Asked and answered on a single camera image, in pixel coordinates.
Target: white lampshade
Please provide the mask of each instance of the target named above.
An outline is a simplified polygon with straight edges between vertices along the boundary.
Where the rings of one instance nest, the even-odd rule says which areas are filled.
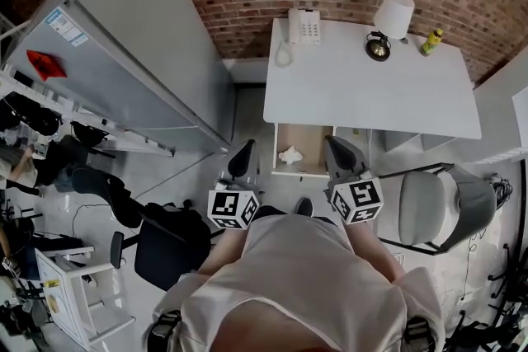
[[[413,0],[384,0],[374,15],[376,30],[391,39],[402,39],[407,34],[413,11]]]

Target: yellow bottle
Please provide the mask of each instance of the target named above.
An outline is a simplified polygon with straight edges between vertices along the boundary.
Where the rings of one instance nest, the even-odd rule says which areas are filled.
[[[440,42],[442,41],[442,34],[444,34],[444,31],[440,28],[437,28],[434,30],[428,37],[427,41],[420,47],[420,53],[423,56],[429,56],[433,49],[437,47]]]

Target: black shoe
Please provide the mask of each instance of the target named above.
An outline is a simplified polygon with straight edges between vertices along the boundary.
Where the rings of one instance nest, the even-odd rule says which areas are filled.
[[[297,207],[295,208],[295,213],[300,214],[301,216],[312,217],[314,214],[314,206],[312,205],[312,200],[310,198],[301,198]]]

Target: gray armchair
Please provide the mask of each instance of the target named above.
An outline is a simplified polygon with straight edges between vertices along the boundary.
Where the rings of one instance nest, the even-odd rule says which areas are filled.
[[[444,186],[438,174],[447,172],[456,183],[460,216],[453,232],[441,245],[438,236],[446,213]],[[493,187],[459,166],[437,163],[408,171],[380,176],[387,179],[403,175],[400,191],[398,231],[400,242],[380,238],[382,242],[431,256],[445,254],[453,246],[486,228],[493,220],[497,199]]]

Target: gray panel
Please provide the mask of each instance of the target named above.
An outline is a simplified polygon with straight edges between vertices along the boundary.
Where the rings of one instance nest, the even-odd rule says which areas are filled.
[[[42,82],[27,59],[27,49],[52,54],[68,77]],[[194,126],[122,68],[94,40],[73,47],[45,21],[26,36],[8,62],[54,92],[126,128]]]
[[[187,129],[140,129],[142,134],[150,139],[177,151],[202,151],[207,153],[218,153],[221,151],[219,143],[207,136],[200,128]]]
[[[192,0],[75,0],[181,103],[231,139],[234,89]]]

